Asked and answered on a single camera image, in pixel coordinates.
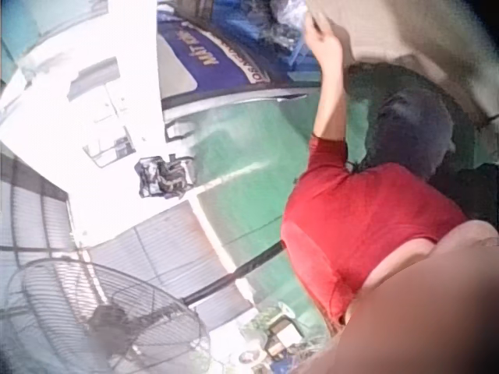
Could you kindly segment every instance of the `window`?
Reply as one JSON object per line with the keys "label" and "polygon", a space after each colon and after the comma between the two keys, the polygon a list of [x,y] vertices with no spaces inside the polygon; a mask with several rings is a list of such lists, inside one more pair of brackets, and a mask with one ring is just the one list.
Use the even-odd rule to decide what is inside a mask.
{"label": "window", "polygon": [[83,150],[99,168],[135,152],[126,130],[127,110],[120,80],[97,86],[72,100],[85,126]]}

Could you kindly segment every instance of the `plastic bag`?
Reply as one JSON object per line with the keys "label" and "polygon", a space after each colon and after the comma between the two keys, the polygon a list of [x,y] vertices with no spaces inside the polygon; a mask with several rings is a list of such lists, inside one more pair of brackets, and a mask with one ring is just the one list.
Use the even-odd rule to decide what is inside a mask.
{"label": "plastic bag", "polygon": [[271,0],[275,19],[297,30],[303,28],[307,11],[305,0]]}
{"label": "plastic bag", "polygon": [[241,0],[241,10],[252,24],[260,28],[269,28],[274,22],[268,0]]}
{"label": "plastic bag", "polygon": [[268,44],[275,44],[289,53],[301,37],[300,31],[288,25],[275,23],[271,28],[262,31],[262,38]]}

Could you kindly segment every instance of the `black pole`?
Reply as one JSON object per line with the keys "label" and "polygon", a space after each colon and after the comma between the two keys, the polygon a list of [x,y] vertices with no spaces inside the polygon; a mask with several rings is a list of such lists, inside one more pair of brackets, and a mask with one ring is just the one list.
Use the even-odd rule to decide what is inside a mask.
{"label": "black pole", "polygon": [[275,243],[269,249],[264,250],[260,255],[258,255],[254,259],[251,259],[247,263],[238,267],[236,270],[234,270],[234,273],[227,274],[226,276],[216,280],[215,282],[207,285],[206,287],[203,287],[200,290],[192,293],[191,295],[186,296],[185,298],[182,299],[183,303],[187,306],[191,306],[192,304],[195,304],[203,300],[204,298],[207,298],[208,296],[212,296],[212,294],[215,294],[223,290],[224,288],[226,288],[227,286],[229,286],[231,283],[235,282],[239,278],[245,277],[246,275],[254,271],[256,268],[270,261],[279,253],[281,253],[283,250],[284,246],[282,245],[281,242]]}

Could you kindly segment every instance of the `white wall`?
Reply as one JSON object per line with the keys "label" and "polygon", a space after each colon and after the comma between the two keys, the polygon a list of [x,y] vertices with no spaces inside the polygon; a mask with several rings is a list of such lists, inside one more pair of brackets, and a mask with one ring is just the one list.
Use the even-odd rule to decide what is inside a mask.
{"label": "white wall", "polygon": [[[159,152],[168,155],[157,82],[153,3],[154,12],[151,6],[146,7],[146,16],[154,17],[148,27],[140,30],[140,24],[129,23],[129,31],[136,31],[139,37],[129,39],[128,44],[123,36],[116,42],[126,23],[113,19],[116,13],[110,9],[110,14],[81,23],[35,48],[19,62],[26,71],[34,72],[32,85],[10,106],[0,125],[0,139],[6,146],[67,191],[76,240],[81,238],[89,245],[108,240],[175,203],[141,199],[133,169],[140,157]],[[127,5],[140,6],[140,2],[127,0]],[[131,13],[124,15],[125,20],[133,10],[127,12]],[[144,10],[136,14],[142,14],[139,19],[144,22]],[[80,70],[111,57],[117,57],[127,88],[126,102],[133,116],[130,132],[137,152],[100,169],[83,151],[86,124],[76,116],[66,95]],[[5,106],[22,92],[23,84],[16,85],[0,105]]]}

